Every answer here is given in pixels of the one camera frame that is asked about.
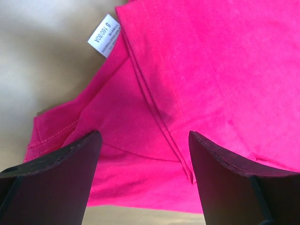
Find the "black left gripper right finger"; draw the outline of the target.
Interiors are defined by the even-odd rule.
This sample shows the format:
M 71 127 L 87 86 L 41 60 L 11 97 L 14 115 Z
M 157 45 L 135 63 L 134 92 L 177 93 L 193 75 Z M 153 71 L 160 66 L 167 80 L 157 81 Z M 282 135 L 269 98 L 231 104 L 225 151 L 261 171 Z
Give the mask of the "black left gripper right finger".
M 298 172 L 257 163 L 198 132 L 188 142 L 206 224 L 299 224 Z

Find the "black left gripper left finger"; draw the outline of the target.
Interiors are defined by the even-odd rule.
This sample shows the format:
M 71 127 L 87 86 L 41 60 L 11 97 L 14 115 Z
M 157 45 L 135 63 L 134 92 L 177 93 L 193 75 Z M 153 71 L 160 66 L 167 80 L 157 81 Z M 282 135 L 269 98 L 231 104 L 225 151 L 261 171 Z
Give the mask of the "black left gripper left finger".
M 0 173 L 2 225 L 80 225 L 97 167 L 102 137 L 75 142 Z

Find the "pink red t shirt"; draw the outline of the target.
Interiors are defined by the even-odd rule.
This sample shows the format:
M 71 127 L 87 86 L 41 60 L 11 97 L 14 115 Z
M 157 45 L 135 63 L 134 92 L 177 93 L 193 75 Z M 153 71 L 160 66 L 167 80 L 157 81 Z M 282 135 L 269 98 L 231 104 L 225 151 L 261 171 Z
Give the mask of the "pink red t shirt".
M 131 0 L 88 87 L 34 119 L 25 161 L 98 130 L 89 206 L 200 213 L 189 131 L 300 169 L 297 0 Z

